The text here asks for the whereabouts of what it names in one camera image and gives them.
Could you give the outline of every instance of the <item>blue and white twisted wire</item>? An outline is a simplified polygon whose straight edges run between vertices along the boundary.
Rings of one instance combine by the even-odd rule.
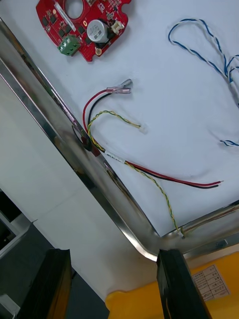
[[[222,61],[223,61],[223,65],[222,67],[217,66],[215,63],[213,63],[212,61],[206,59],[205,57],[203,57],[200,53],[198,53],[197,51],[190,49],[189,47],[187,47],[186,45],[172,40],[172,33],[175,29],[177,29],[178,27],[180,27],[182,24],[188,23],[188,22],[194,22],[194,23],[199,23],[202,24],[203,27],[206,29],[208,35],[210,36],[211,40],[215,43],[216,47],[218,48],[218,52],[219,54],[222,56]],[[206,22],[202,19],[193,19],[193,18],[189,18],[189,19],[182,19],[181,21],[179,21],[177,24],[175,24],[169,34],[168,34],[168,40],[170,41],[171,44],[173,45],[179,45],[182,49],[187,50],[189,53],[197,56],[200,60],[206,62],[208,65],[210,65],[211,67],[213,67],[220,75],[222,75],[225,80],[227,81],[228,84],[230,84],[232,91],[235,93],[235,96],[237,98],[237,106],[239,107],[239,92],[237,87],[234,84],[234,80],[233,80],[233,72],[234,71],[239,71],[239,66],[233,66],[233,62],[235,62],[235,60],[239,61],[239,54],[229,58],[227,60],[226,55],[223,53],[222,47],[220,45],[220,42],[218,40],[218,38],[216,36],[214,36],[214,34],[212,33],[212,31],[210,31],[208,25],[206,24]],[[226,141],[221,141],[222,143],[224,143],[226,146],[239,146],[238,143],[235,143],[233,141],[230,140],[226,140]]]

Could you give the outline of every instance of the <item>electronic component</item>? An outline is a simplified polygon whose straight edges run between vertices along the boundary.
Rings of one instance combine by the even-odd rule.
[[[88,37],[86,37],[86,44],[91,44],[91,40]]]
[[[74,35],[67,35],[61,44],[58,46],[58,50],[65,55],[72,56],[80,47],[80,43],[77,37]]]
[[[94,55],[104,54],[123,35],[128,17],[122,12],[122,6],[131,0],[81,1],[83,12],[75,19],[71,19],[66,13],[66,0],[39,0],[36,11],[43,28],[58,49],[62,46],[64,37],[72,35],[79,52],[90,62]],[[72,51],[65,48],[59,49],[59,52],[73,55]]]
[[[120,21],[115,21],[115,23],[112,25],[111,29],[115,34],[119,34],[120,30],[124,29],[124,25]]]
[[[96,2],[96,0],[86,0],[86,1],[89,5],[93,5]]]
[[[56,17],[54,15],[52,15],[50,17],[51,23],[54,24],[56,22]]]
[[[69,33],[71,31],[71,26],[70,25],[67,25],[66,26],[66,33]]]
[[[88,38],[95,43],[108,42],[108,26],[100,20],[92,20],[87,27]]]
[[[82,27],[82,25],[80,25],[78,31],[80,32],[80,34],[83,34],[85,32],[85,29]]]
[[[47,18],[44,16],[43,19],[42,19],[42,23],[44,26],[47,26],[49,24]]]
[[[63,36],[65,35],[65,32],[64,32],[64,30],[62,30],[62,29],[60,29],[59,31],[58,31],[58,33],[59,33],[59,35],[63,38]]]

